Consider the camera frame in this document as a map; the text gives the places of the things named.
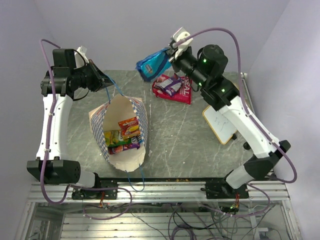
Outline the blue snack packet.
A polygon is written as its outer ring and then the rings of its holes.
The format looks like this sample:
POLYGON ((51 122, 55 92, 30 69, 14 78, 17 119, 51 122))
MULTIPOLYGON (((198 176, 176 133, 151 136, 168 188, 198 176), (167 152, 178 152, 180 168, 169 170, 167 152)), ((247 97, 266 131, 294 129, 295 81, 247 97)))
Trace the blue snack packet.
POLYGON ((135 69, 145 82, 153 82, 172 66, 166 53, 168 49, 163 48, 136 63, 135 69))

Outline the purple snack pack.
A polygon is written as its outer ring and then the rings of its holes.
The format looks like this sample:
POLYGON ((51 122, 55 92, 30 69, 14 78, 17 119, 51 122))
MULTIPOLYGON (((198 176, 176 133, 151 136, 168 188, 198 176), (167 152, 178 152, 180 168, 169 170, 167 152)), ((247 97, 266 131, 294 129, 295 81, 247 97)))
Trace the purple snack pack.
POLYGON ((173 76, 167 76, 162 74, 155 80, 153 87, 160 90, 162 93, 173 97, 179 91, 182 84, 183 80, 178 75, 174 74, 173 76))

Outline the checkered paper bag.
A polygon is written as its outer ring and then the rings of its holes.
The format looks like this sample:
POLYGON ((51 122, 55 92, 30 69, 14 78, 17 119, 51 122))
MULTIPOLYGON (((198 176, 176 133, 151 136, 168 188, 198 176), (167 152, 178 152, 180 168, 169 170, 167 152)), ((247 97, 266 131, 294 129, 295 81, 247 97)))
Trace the checkered paper bag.
POLYGON ((107 95, 107 101, 88 113, 90 130, 104 159, 115 169, 126 173, 142 171, 148 140, 148 116, 139 97, 123 94, 112 80, 118 94, 107 95))

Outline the pink crisps bag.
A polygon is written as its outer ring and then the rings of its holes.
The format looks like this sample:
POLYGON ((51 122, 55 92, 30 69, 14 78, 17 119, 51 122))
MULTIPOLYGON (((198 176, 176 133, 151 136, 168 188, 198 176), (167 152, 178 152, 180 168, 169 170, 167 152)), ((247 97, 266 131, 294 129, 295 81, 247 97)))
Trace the pink crisps bag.
POLYGON ((152 84, 152 92, 156 97, 184 104, 191 104, 192 80, 187 76, 162 74, 152 84))

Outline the orange snack packet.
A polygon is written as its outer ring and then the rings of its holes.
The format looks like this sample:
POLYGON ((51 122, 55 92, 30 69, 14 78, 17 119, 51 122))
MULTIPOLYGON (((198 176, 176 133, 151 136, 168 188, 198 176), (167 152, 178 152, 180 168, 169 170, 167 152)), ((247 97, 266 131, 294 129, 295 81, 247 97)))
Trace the orange snack packet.
POLYGON ((132 117, 118 122, 121 136, 124 140, 139 136, 141 134, 137 117, 132 117))

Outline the green snack packet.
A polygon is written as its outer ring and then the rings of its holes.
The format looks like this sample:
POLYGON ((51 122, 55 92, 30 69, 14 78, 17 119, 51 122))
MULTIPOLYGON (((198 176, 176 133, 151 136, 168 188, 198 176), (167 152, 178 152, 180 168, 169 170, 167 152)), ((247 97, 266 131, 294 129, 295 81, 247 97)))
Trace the green snack packet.
POLYGON ((119 146, 123 143, 122 134, 119 130, 109 130, 104 133, 105 143, 108 147, 119 146))

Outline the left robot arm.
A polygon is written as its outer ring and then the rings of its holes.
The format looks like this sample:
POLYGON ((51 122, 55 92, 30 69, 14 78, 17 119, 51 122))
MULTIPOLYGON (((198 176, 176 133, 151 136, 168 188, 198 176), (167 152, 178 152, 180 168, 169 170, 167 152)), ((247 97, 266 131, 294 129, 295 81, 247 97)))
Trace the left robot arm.
POLYGON ((84 187, 85 194, 96 199, 102 186, 97 175, 71 160, 67 150, 68 119, 75 91, 79 88, 98 92, 113 83, 91 59, 87 49, 59 48, 52 51, 53 66, 40 84, 44 118, 40 145, 35 160, 27 162, 27 171, 43 185, 71 184, 84 187))

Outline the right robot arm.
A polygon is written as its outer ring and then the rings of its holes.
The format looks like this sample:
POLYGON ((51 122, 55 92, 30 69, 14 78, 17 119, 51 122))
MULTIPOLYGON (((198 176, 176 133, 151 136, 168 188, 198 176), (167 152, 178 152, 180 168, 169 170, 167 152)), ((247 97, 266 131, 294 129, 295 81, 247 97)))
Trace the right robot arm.
POLYGON ((253 151, 249 160, 223 179, 220 192, 231 198, 243 184, 263 179, 291 144, 269 133, 241 99, 240 89, 223 76, 228 58, 218 45, 206 45, 197 56, 193 56, 190 46, 179 56, 176 53, 173 48, 165 50, 173 69, 182 71, 197 84, 203 99, 235 126, 253 151))

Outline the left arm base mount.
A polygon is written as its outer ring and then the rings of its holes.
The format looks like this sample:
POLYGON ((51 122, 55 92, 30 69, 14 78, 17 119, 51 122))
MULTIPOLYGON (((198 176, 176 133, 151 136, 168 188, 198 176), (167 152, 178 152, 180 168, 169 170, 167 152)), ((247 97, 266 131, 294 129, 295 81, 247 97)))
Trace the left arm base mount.
POLYGON ((71 194, 73 200, 115 200, 118 194, 118 183, 114 180, 101 180, 93 188, 77 187, 71 194))

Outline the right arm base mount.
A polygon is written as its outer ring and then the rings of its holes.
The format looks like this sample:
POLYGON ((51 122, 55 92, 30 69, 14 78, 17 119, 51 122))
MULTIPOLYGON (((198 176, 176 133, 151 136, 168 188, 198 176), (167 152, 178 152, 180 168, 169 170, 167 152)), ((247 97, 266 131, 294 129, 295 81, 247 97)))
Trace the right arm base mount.
POLYGON ((246 184, 233 189, 223 178, 210 178, 200 190, 205 192, 207 199, 248 199, 249 193, 246 184))

